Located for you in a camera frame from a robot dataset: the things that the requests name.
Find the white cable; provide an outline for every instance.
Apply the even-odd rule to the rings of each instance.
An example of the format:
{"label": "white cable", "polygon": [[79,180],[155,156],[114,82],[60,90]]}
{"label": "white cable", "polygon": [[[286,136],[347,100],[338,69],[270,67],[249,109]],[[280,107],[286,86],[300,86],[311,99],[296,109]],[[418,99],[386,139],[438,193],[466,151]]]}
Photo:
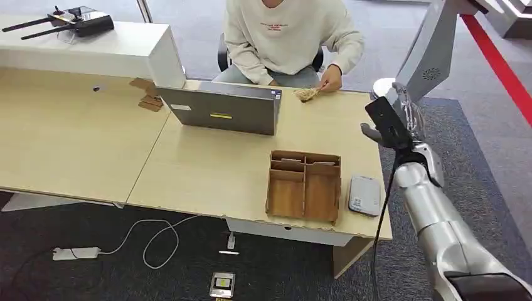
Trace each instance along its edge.
{"label": "white cable", "polygon": [[[131,228],[129,228],[129,231],[127,232],[124,240],[122,241],[122,243],[120,244],[120,246],[118,246],[118,248],[116,248],[114,251],[111,251],[111,252],[100,252],[100,254],[104,254],[104,255],[111,255],[111,254],[114,254],[116,252],[118,252],[122,246],[124,245],[125,241],[128,239],[129,235],[131,234],[131,231],[133,230],[133,228],[135,228],[135,226],[137,224],[140,224],[140,223],[145,223],[145,222],[148,222],[148,221],[152,221],[152,222],[158,222],[158,223],[166,223],[168,224],[168,227],[162,229],[161,231],[157,232],[157,234],[155,234],[151,239],[150,241],[148,242],[148,244],[146,245],[146,247],[144,248],[144,251],[142,252],[142,260],[144,261],[144,264],[147,265],[149,268],[153,269],[153,270],[157,270],[159,268],[162,268],[167,262],[170,261],[170,259],[172,259],[172,257],[174,256],[174,254],[176,253],[176,251],[178,250],[178,246],[179,246],[179,235],[178,235],[178,232],[176,231],[176,229],[174,228],[175,226],[181,224],[181,223],[184,223],[185,221],[188,221],[188,220],[191,220],[193,218],[197,218],[199,215],[194,215],[194,216],[191,216],[189,218],[185,218],[181,221],[178,221],[177,223],[175,224],[171,224],[169,223],[168,221],[166,221],[165,219],[141,219],[139,221],[136,221],[133,226],[131,226]],[[154,267],[152,265],[150,265],[147,261],[146,261],[146,251],[148,250],[149,246],[151,245],[152,241],[157,237],[159,236],[159,234],[161,234],[162,232],[165,232],[166,230],[168,229],[172,229],[172,231],[174,231],[174,234],[176,235],[176,247],[174,248],[174,250],[172,251],[172,253],[170,254],[170,256],[168,256],[168,259],[166,259],[162,264]]]}

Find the gray carpet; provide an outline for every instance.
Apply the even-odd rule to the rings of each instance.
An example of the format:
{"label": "gray carpet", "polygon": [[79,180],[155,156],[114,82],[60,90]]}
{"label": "gray carpet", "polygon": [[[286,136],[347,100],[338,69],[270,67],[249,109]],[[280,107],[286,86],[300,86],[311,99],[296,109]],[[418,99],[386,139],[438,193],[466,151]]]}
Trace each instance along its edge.
{"label": "gray carpet", "polygon": [[[430,121],[429,142],[445,164],[446,192],[481,243],[532,282],[531,258],[460,105],[455,100],[427,98],[422,110]],[[393,154],[381,150],[381,158],[388,177]],[[390,216],[394,240],[380,245],[377,264],[382,299],[428,300],[431,292],[422,254],[401,197],[395,193]],[[237,274],[235,300],[371,300],[369,253],[336,281],[331,277],[330,246],[240,234],[241,255],[220,255],[226,224],[205,217],[179,226],[179,250],[160,270],[152,271],[142,263],[145,244],[161,228],[145,224],[114,255],[62,262],[52,262],[50,255],[37,256],[19,274],[18,289],[5,287],[20,264],[38,251],[55,246],[112,250],[138,219],[184,217],[92,204],[0,213],[1,300],[211,300],[211,275],[221,271]],[[160,263],[173,246],[170,232],[162,235],[147,252],[148,261]]]}

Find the yellow sticker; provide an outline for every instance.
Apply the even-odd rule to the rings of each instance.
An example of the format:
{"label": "yellow sticker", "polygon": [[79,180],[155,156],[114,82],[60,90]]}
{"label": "yellow sticker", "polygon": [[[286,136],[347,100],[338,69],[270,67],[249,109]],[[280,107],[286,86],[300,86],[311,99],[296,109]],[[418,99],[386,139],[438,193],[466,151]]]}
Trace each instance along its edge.
{"label": "yellow sticker", "polygon": [[231,285],[230,279],[225,278],[217,278],[216,279],[216,286],[217,287],[229,287]]}
{"label": "yellow sticker", "polygon": [[223,114],[223,113],[211,113],[211,117],[233,119],[233,117],[231,117],[230,115]]}

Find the white power strip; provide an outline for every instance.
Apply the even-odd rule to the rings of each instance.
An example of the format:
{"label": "white power strip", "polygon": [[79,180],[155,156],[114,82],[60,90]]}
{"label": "white power strip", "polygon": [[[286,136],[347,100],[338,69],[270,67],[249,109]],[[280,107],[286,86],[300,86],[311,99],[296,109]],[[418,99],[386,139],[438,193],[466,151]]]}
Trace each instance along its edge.
{"label": "white power strip", "polygon": [[100,248],[91,247],[91,248],[73,248],[73,249],[53,249],[53,258],[52,260],[76,260],[76,259],[94,259],[98,257],[100,253]]}

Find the white drawer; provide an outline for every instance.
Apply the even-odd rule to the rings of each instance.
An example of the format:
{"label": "white drawer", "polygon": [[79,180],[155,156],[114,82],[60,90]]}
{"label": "white drawer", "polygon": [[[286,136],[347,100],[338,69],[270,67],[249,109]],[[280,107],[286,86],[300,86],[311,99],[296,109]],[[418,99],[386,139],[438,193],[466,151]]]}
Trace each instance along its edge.
{"label": "white drawer", "polygon": [[299,240],[309,243],[322,243],[324,245],[345,246],[353,237],[353,235],[344,233],[291,228],[276,224],[242,221],[240,219],[226,218],[225,220],[227,221],[229,230],[233,232],[284,238],[286,240]]}

